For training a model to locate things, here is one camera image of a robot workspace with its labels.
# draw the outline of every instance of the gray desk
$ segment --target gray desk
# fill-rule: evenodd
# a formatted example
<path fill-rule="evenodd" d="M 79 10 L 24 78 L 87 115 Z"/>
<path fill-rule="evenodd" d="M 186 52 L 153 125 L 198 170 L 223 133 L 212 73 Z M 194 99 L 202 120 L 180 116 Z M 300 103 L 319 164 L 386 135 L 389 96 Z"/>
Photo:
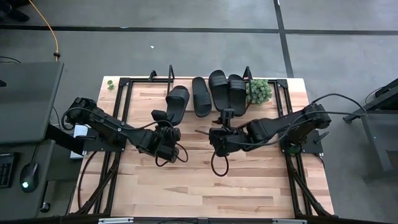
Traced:
<path fill-rule="evenodd" d="M 62 62 L 0 63 L 0 144 L 44 139 Z"/>
<path fill-rule="evenodd" d="M 34 162 L 39 163 L 39 185 L 32 193 L 24 193 L 19 186 L 19 174 L 24 165 L 30 162 L 36 143 L 17 147 L 0 146 L 0 152 L 18 152 L 19 159 L 10 188 L 0 189 L 0 220 L 35 218 L 39 212 L 45 188 L 47 173 L 55 147 L 55 141 L 44 141 L 37 148 Z"/>

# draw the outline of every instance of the computer mouse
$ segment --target computer mouse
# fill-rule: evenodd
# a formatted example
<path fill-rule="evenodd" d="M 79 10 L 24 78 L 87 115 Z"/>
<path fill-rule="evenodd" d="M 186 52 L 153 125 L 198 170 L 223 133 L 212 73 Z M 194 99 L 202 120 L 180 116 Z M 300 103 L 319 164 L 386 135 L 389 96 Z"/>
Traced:
<path fill-rule="evenodd" d="M 19 176 L 19 184 L 21 185 L 22 191 L 25 193 L 31 193 L 36 190 L 39 184 L 39 164 L 31 162 L 26 164 Z"/>

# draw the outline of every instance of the keyboard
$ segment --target keyboard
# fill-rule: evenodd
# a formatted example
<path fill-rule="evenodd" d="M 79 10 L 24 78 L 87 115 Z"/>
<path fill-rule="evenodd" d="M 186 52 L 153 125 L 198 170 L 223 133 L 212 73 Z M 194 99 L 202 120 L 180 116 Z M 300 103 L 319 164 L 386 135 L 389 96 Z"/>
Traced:
<path fill-rule="evenodd" d="M 16 157 L 15 152 L 0 154 L 0 189 L 11 187 Z"/>

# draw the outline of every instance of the metal bracket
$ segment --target metal bracket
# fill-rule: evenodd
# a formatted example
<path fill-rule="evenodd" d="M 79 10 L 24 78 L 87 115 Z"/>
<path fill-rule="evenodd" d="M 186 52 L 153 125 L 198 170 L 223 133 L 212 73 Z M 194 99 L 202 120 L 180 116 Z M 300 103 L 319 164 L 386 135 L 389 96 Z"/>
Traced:
<path fill-rule="evenodd" d="M 127 83 L 129 83 L 130 78 L 120 78 L 119 80 L 119 87 L 125 86 Z"/>
<path fill-rule="evenodd" d="M 125 224 L 133 223 L 134 217 L 132 218 L 100 218 L 98 224 Z"/>
<path fill-rule="evenodd" d="M 283 88 L 288 88 L 286 79 L 277 79 L 276 82 Z"/>
<path fill-rule="evenodd" d="M 148 81 L 151 82 L 154 79 L 154 77 L 156 77 L 156 76 L 157 76 L 156 71 L 155 70 L 151 71 L 150 75 L 149 75 L 149 78 L 148 78 Z"/>
<path fill-rule="evenodd" d="M 250 80 L 253 79 L 253 77 L 251 76 L 251 71 L 250 71 L 249 66 L 246 66 L 246 69 L 244 70 L 244 73 L 243 73 L 243 77 L 242 77 L 242 78 L 243 78 L 243 79 L 244 79 L 244 78 L 248 78 L 248 79 L 250 79 Z"/>
<path fill-rule="evenodd" d="M 307 224 L 306 220 L 273 219 L 272 224 Z"/>

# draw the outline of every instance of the desk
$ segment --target desk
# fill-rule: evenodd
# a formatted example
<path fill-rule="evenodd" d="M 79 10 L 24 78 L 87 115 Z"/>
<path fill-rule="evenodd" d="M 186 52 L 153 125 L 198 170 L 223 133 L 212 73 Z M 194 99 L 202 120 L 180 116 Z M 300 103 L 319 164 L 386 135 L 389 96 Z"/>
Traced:
<path fill-rule="evenodd" d="M 292 199 L 285 158 L 278 145 L 266 146 L 251 152 L 234 152 L 229 159 L 229 173 L 217 177 L 210 168 L 214 151 L 208 136 L 195 130 L 208 131 L 216 126 L 211 121 L 220 115 L 213 111 L 206 118 L 197 118 L 193 112 L 192 78 L 180 77 L 174 86 L 183 85 L 190 91 L 190 102 L 181 124 L 179 142 L 189 153 L 189 161 L 177 161 L 156 167 L 153 157 L 139 154 L 127 144 L 122 153 L 116 183 L 112 216 L 124 217 L 217 217 L 217 218 L 293 218 Z M 119 83 L 120 77 L 104 77 L 98 98 L 98 107 L 112 114 L 117 89 L 108 90 L 108 80 Z M 308 104 L 307 92 L 301 78 L 288 78 L 289 93 L 294 111 Z M 135 83 L 127 123 L 139 127 L 152 122 L 150 112 L 165 110 L 166 83 Z M 123 94 L 121 105 L 124 105 Z M 247 113 L 232 120 L 232 126 L 256 118 L 278 117 L 274 98 L 261 106 L 251 105 Z M 119 113 L 121 119 L 123 106 Z M 98 185 L 104 153 L 99 152 L 88 165 L 82 182 L 81 197 L 84 203 Z M 307 184 L 324 208 L 333 213 L 328 183 L 322 163 L 317 157 L 303 154 Z M 225 169 L 223 158 L 215 159 L 218 172 Z M 106 204 L 105 190 L 102 206 Z M 304 211 L 301 190 L 298 190 L 300 208 Z M 71 212 L 77 210 L 77 196 Z"/>
<path fill-rule="evenodd" d="M 19 174 L 22 168 L 30 163 L 37 143 L 24 144 L 16 147 L 1 146 L 0 152 L 17 152 L 18 159 L 10 188 L 0 189 L 0 220 L 16 220 L 35 218 L 42 205 L 45 188 L 47 186 L 47 173 L 55 147 L 55 141 L 47 140 L 37 147 L 34 162 L 39 163 L 39 184 L 32 193 L 24 193 L 19 184 Z"/>

